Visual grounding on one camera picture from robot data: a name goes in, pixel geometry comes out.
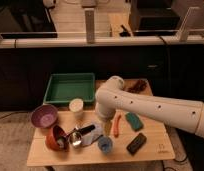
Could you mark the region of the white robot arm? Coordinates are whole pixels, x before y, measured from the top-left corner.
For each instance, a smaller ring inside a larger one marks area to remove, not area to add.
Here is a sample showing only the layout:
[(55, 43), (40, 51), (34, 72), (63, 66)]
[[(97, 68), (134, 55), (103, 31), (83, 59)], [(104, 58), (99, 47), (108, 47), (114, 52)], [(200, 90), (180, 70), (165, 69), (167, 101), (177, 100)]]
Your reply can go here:
[(116, 109), (140, 114), (204, 138), (204, 102), (129, 93), (124, 80), (110, 77), (95, 93), (96, 113), (111, 120)]

